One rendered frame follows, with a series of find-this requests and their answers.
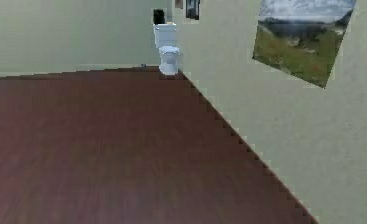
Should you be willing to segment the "white toilet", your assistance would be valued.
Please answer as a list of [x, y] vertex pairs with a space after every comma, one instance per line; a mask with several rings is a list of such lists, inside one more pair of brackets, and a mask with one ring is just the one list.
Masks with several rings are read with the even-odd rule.
[[154, 24], [154, 42], [158, 49], [159, 70], [164, 75], [176, 75], [179, 71], [180, 48], [177, 42], [177, 25], [173, 22]]

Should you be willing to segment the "small black box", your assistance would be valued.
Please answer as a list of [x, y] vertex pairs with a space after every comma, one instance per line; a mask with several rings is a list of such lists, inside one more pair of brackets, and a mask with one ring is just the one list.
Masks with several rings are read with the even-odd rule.
[[163, 9], [154, 9], [153, 10], [153, 24], [164, 24], [165, 23], [165, 12]]

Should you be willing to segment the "dark framed picture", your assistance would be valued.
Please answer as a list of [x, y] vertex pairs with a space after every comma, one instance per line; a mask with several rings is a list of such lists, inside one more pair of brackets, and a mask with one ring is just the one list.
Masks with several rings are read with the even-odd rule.
[[200, 0], [186, 0], [186, 17], [189, 19], [199, 19]]

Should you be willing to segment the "landscape picture on wall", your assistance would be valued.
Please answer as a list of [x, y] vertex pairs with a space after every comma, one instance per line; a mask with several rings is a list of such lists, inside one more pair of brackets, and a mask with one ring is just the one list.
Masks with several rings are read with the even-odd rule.
[[252, 58], [324, 88], [357, 0], [261, 0]]

